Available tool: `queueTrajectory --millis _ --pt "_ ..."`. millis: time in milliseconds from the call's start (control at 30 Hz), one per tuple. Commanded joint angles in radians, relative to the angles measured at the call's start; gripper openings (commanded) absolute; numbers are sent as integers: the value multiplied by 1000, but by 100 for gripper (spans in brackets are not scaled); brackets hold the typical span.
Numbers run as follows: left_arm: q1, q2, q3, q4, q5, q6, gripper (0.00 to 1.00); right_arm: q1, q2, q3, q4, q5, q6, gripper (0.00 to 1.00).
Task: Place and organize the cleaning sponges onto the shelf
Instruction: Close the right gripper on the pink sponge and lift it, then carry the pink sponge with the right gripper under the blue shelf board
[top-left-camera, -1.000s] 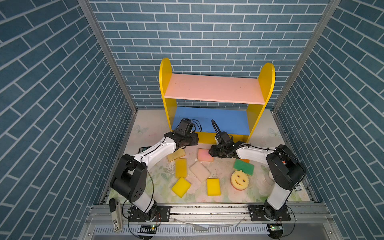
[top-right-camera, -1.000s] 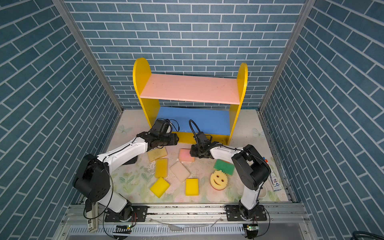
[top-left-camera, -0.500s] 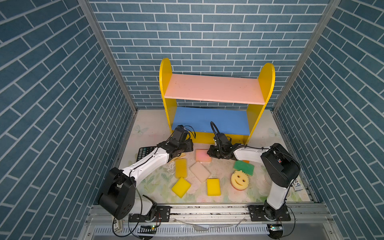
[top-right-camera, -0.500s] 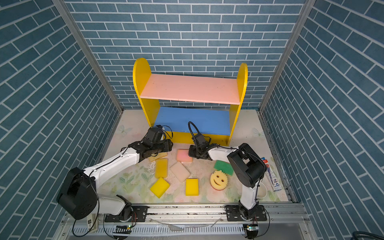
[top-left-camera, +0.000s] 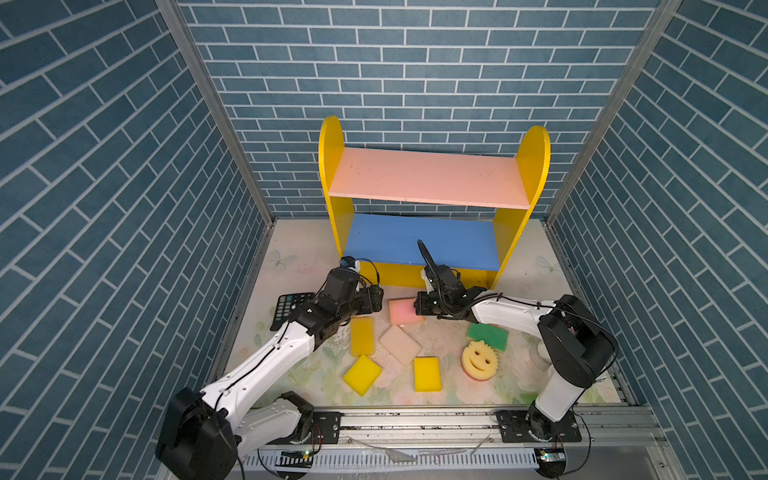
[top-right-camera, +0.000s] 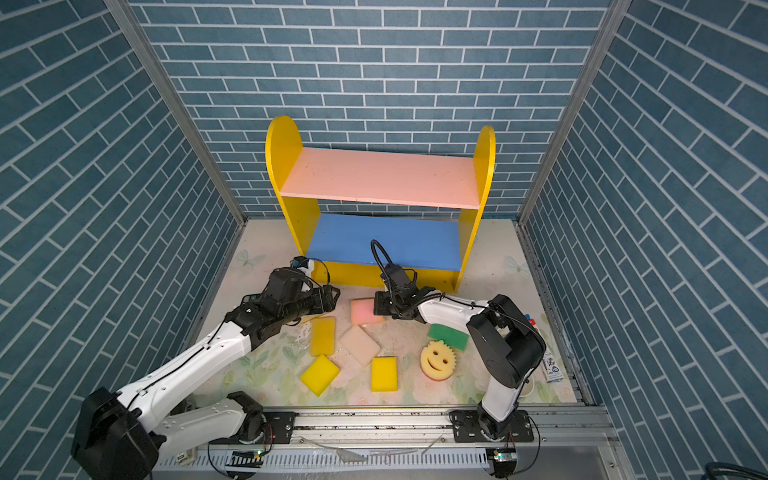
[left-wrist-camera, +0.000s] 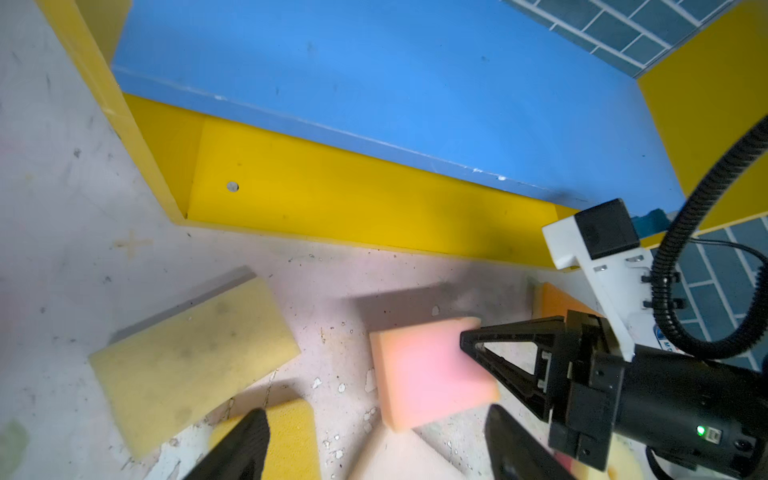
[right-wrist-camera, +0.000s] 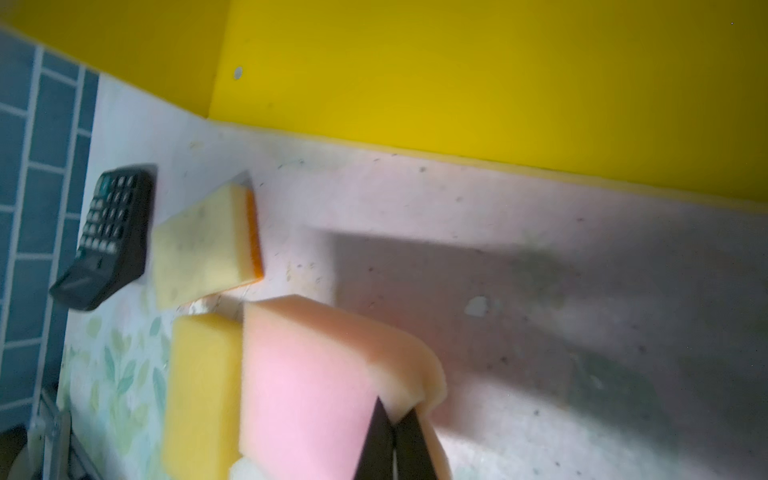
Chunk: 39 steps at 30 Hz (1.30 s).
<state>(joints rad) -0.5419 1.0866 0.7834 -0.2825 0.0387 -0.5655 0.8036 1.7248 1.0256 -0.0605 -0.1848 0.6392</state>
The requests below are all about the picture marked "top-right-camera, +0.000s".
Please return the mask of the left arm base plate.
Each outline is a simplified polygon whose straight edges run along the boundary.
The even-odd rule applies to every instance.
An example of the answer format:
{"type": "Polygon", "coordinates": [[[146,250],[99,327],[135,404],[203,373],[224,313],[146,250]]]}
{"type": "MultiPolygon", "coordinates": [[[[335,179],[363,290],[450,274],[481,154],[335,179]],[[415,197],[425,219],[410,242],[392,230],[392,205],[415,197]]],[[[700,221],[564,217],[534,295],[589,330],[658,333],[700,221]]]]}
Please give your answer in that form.
{"type": "Polygon", "coordinates": [[[289,444],[295,419],[296,414],[290,411],[267,411],[260,416],[250,415],[234,435],[213,440],[211,444],[262,447],[289,444]]]}

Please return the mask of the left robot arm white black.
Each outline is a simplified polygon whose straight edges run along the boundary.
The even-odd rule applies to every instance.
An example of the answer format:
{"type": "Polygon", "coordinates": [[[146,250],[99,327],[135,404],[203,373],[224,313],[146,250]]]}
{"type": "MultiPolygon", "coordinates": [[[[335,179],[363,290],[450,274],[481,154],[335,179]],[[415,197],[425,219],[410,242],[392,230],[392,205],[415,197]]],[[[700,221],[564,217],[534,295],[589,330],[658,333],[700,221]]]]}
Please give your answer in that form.
{"type": "Polygon", "coordinates": [[[237,391],[209,407],[173,410],[224,367],[247,356],[285,325],[335,310],[339,288],[312,279],[300,256],[270,273],[200,341],[115,392],[100,387],[83,401],[71,455],[93,479],[144,479],[167,458],[219,439],[268,443],[263,407],[237,391]]]}

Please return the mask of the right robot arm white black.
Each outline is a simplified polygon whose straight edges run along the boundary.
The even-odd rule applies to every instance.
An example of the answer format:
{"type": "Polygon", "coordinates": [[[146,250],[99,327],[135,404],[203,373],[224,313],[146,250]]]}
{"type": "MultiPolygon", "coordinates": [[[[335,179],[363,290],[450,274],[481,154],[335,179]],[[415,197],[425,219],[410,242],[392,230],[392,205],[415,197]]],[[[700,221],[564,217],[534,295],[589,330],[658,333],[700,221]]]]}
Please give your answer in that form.
{"type": "Polygon", "coordinates": [[[469,335],[490,374],[478,405],[480,427],[491,440],[508,436],[523,386],[544,359],[543,337],[509,297],[498,294],[490,300],[469,300],[419,287],[418,275],[395,264],[377,240],[370,247],[385,286],[375,293],[373,313],[469,335]]]}

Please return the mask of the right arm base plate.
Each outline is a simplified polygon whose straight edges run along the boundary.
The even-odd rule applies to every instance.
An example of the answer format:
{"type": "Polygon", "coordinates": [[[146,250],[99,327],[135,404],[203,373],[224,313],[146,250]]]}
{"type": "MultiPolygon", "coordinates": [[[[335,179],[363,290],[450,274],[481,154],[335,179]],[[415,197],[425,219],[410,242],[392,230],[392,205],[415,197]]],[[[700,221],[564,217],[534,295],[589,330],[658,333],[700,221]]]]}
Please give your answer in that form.
{"type": "Polygon", "coordinates": [[[534,432],[525,410],[513,411],[505,420],[497,421],[481,406],[474,410],[458,409],[448,414],[456,443],[532,442],[534,432]]]}

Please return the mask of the beige pale pink sponge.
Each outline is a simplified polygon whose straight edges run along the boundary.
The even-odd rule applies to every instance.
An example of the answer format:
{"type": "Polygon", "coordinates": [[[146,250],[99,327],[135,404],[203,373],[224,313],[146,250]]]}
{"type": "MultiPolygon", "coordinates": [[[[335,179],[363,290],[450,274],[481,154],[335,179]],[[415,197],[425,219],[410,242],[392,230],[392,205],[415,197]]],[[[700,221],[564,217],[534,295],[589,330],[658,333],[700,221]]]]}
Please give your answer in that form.
{"type": "Polygon", "coordinates": [[[361,366],[370,364],[381,351],[381,346],[357,325],[341,336],[340,344],[361,366]]]}

